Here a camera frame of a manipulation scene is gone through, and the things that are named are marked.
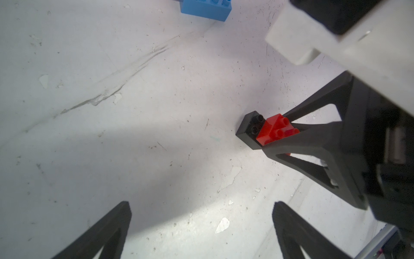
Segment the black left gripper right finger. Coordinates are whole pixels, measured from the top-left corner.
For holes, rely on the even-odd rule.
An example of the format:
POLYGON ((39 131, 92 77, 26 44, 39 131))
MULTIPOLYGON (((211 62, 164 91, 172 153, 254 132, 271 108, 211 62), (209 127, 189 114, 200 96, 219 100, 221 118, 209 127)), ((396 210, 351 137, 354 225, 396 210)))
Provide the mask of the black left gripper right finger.
POLYGON ((272 212, 279 246, 285 259, 349 259, 312 225, 284 202, 276 202, 272 212))

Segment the black lego brick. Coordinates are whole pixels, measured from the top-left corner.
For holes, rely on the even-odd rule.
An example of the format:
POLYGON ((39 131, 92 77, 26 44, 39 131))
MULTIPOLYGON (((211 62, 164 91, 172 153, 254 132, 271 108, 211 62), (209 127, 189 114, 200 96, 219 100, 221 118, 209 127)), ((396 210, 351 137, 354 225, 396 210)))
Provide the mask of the black lego brick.
POLYGON ((243 143, 252 150, 261 150, 262 144, 257 141, 257 137, 265 123, 265 118, 257 111, 253 111, 244 116, 237 132, 238 137, 243 143))

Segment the blue lego brick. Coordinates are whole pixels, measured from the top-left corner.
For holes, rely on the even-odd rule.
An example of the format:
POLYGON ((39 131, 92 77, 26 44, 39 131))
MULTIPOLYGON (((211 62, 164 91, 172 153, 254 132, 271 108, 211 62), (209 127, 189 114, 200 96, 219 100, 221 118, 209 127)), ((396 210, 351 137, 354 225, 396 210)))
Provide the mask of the blue lego brick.
POLYGON ((180 1, 183 14, 225 22, 232 11, 231 0, 183 0, 180 1))

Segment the red lego brick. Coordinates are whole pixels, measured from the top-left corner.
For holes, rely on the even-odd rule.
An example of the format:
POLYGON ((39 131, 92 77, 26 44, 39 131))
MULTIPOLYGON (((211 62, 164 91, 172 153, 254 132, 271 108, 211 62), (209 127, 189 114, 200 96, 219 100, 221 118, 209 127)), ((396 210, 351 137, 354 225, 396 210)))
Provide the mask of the red lego brick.
POLYGON ((300 130, 295 128, 287 117, 276 114, 265 120, 263 127, 256 137, 256 141, 262 146, 265 146, 298 133, 300 133, 300 130))

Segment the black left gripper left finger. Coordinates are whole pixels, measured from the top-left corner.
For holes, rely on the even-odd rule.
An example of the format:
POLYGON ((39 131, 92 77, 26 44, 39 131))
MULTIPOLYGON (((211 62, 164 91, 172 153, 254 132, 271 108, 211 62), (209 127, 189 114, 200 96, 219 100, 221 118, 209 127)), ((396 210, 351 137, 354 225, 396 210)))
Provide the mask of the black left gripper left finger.
POLYGON ((55 259, 121 258, 132 212, 129 202, 122 201, 83 235, 54 256, 55 259))

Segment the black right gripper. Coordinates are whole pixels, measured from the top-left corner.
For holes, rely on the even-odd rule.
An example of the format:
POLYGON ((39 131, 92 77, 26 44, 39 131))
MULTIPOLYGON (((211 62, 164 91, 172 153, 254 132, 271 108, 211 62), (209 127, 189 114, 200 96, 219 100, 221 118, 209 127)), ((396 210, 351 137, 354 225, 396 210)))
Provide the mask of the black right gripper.
POLYGON ((283 116, 293 122, 329 104, 343 119, 343 134, 342 122, 301 124, 302 132, 263 152, 351 206, 368 205, 376 219, 413 231, 413 117, 347 71, 283 116))

